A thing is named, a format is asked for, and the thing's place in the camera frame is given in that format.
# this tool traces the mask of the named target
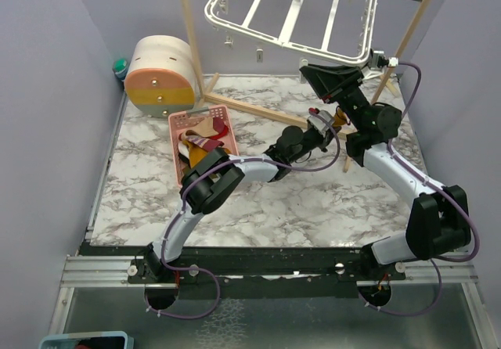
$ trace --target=plastic basket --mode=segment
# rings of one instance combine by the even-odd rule
[[[226,105],[213,105],[208,108],[199,108],[171,114],[169,116],[169,128],[171,132],[172,158],[174,160],[175,173],[179,186],[181,186],[182,170],[188,167],[188,165],[184,164],[179,159],[179,135],[187,128],[199,124],[207,117],[219,117],[225,122],[225,125],[228,126],[228,134],[218,140],[225,143],[223,147],[229,149],[232,155],[238,156],[235,135],[233,134],[232,123],[229,119],[229,111]]]
[[[124,349],[132,349],[134,339],[123,331],[67,333],[65,335],[51,335],[44,337],[38,349],[75,349],[77,344],[84,339],[93,337],[124,337]]]

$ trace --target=yellow stripe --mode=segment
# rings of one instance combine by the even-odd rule
[[[191,88],[148,88],[127,90],[129,99],[136,105],[191,105],[195,92]]]

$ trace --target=teal container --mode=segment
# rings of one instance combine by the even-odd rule
[[[65,335],[51,335],[45,337],[38,349],[75,349],[81,340],[93,337],[123,337],[124,349],[133,349],[134,339],[123,331],[67,333]]]
[[[128,71],[128,62],[125,58],[121,58],[113,64],[113,72],[115,76],[121,81],[125,80]]]

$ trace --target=pink laundry basket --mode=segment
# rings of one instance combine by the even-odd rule
[[[179,159],[179,135],[187,128],[199,124],[207,117],[218,117],[225,122],[225,125],[228,126],[228,134],[218,140],[225,143],[223,147],[229,149],[232,155],[238,156],[235,135],[233,134],[232,123],[229,120],[229,111],[226,105],[213,105],[208,108],[199,108],[171,114],[169,116],[169,128],[171,132],[172,158],[174,160],[175,173],[179,187],[181,187],[182,170],[189,166]]]

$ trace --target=wooden stick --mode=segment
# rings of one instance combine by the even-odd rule
[[[207,87],[205,87],[206,94],[212,92],[212,90],[214,89],[214,86],[218,82],[218,79],[219,79],[219,73],[216,73],[212,76],[211,81],[209,81],[209,84],[207,85]]]
[[[410,38],[413,36],[414,31],[416,30],[417,25],[419,24],[421,17],[423,16],[424,12],[426,11],[428,5],[430,5],[431,0],[423,0],[420,4],[420,7],[417,8],[416,13],[414,14],[413,20],[410,22],[409,27],[407,28],[407,31],[400,42],[400,46],[397,49],[397,52],[395,53],[395,57],[400,58],[402,55],[405,47],[409,43]],[[393,69],[387,69],[386,73],[384,76],[381,78],[381,83],[379,84],[379,87],[376,90],[376,93],[374,94],[373,99],[371,100],[371,104],[374,104],[378,99],[379,96],[381,95],[381,92],[384,89],[384,86],[386,85],[386,82],[390,78],[391,73],[393,73]]]
[[[400,92],[398,92],[398,89],[393,85],[390,79],[388,79],[386,82],[386,88],[390,90],[393,97],[398,97],[400,95]]]
[[[200,100],[195,103],[195,107],[200,107],[204,104],[205,87],[204,75],[202,74],[202,65],[200,63],[200,55],[198,53],[198,44],[196,43],[195,23],[193,22],[193,13],[189,0],[181,0],[182,15],[185,20],[186,33],[188,34],[188,43],[191,48],[191,57],[193,60],[193,69],[195,70],[196,83],[200,91]]]
[[[244,103],[239,100],[230,99],[229,97],[218,95],[217,93],[206,93],[205,99],[209,103],[224,104],[228,108],[239,110],[240,112],[268,118],[269,120],[282,122],[284,124],[292,124],[300,128],[308,128],[308,123],[304,118],[293,116],[284,112],[279,112],[277,110],[266,109],[262,106]],[[339,131],[337,135],[339,136],[339,139],[346,140],[346,134],[349,134],[350,132],[351,131],[345,131],[343,129]]]
[[[346,160],[344,161],[343,173],[346,173],[351,166],[352,158],[350,156],[346,156]]]

